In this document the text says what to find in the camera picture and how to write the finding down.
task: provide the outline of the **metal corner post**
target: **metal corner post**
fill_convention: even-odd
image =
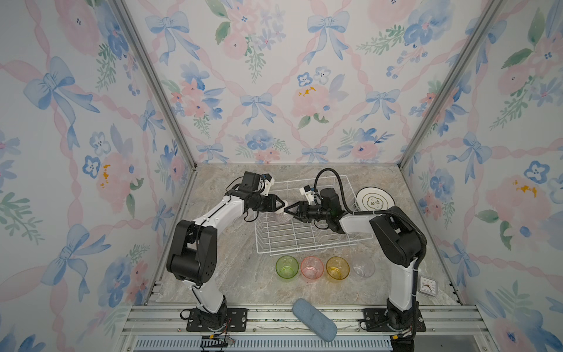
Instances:
[[[403,170],[403,167],[407,165],[408,160],[413,157],[418,145],[422,142],[424,136],[426,136],[428,129],[432,126],[432,123],[436,119],[436,115],[446,103],[450,93],[453,91],[461,75],[464,73],[473,58],[474,53],[479,49],[479,45],[481,45],[481,43],[485,40],[487,33],[493,26],[494,20],[499,15],[505,3],[506,0],[490,0],[485,10],[483,10],[481,17],[479,17],[479,21],[475,26],[475,30],[470,35],[459,53],[459,59],[455,62],[454,66],[446,76],[444,84],[436,96],[436,100],[428,108],[426,117],[422,120],[420,126],[418,126],[418,129],[414,133],[405,153],[401,157],[401,160],[399,161],[399,167],[401,170]]]
[[[157,73],[154,69],[153,63],[150,61],[148,52],[146,47],[143,45],[141,37],[135,27],[135,23],[131,19],[131,14],[127,5],[125,4],[124,0],[110,0],[109,1],[111,9],[114,11],[118,21],[123,29],[127,37],[127,41],[131,45],[132,49],[135,52],[135,55],[138,59],[139,66],[147,81],[149,82],[150,87],[153,89],[155,96],[154,98],[158,102],[160,109],[163,112],[164,118],[168,122],[170,129],[172,130],[172,134],[174,138],[178,142],[180,150],[184,153],[187,162],[190,165],[190,169],[192,171],[195,170],[195,161],[194,157],[190,153],[190,149],[187,145],[187,141],[184,138],[184,134],[182,133],[182,129],[178,124],[178,121],[174,117],[174,113],[172,112],[172,108],[166,99],[166,94],[164,89],[160,85],[160,81],[158,79]]]

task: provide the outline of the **blue oblong object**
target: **blue oblong object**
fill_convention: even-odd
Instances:
[[[324,341],[331,342],[336,337],[338,331],[336,324],[306,300],[299,298],[293,304],[292,310],[297,319],[301,320]]]

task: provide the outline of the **robotic arm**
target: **robotic arm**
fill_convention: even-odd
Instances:
[[[228,190],[217,206],[193,221],[182,220],[178,223],[166,268],[178,280],[185,281],[198,300],[197,309],[190,313],[190,317],[196,311],[197,319],[210,330],[224,328],[227,321],[226,299],[212,278],[217,265],[217,236],[249,209],[274,212],[283,208],[302,222],[324,220],[328,228],[336,233],[374,234],[383,253],[392,262],[386,323],[397,331],[412,325],[414,336],[417,273],[418,265],[426,253],[425,236],[399,207],[385,211],[352,212],[343,197],[344,211],[334,189],[325,188],[320,192],[316,189],[317,180],[324,171],[334,172],[343,197],[340,176],[330,168],[319,172],[312,190],[309,186],[303,189],[302,193],[307,193],[307,200],[289,206],[278,196],[269,194],[274,183],[269,174],[259,175],[247,171],[242,182]],[[315,191],[316,198],[311,196],[312,191]],[[188,243],[196,243],[196,249],[188,248]]]

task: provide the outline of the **black mounting plate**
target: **black mounting plate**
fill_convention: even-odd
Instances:
[[[187,319],[186,331],[188,332],[210,332],[212,331],[200,317],[201,310],[192,308]],[[248,309],[227,308],[227,321],[229,318],[229,332],[244,332],[246,330]]]
[[[370,330],[370,327],[379,325],[387,320],[385,315],[387,308],[365,308],[362,309],[364,313],[364,320],[365,320],[365,328],[366,330]],[[420,321],[422,317],[420,309],[417,308],[417,332],[424,332],[426,331],[426,325],[424,324],[424,319]],[[372,330],[372,332],[396,332],[395,330],[391,329],[388,324],[383,324],[379,327],[376,327]]]

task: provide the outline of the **square alarm clock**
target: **square alarm clock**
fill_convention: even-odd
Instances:
[[[436,280],[421,276],[418,284],[418,292],[436,297],[438,294],[438,285]]]

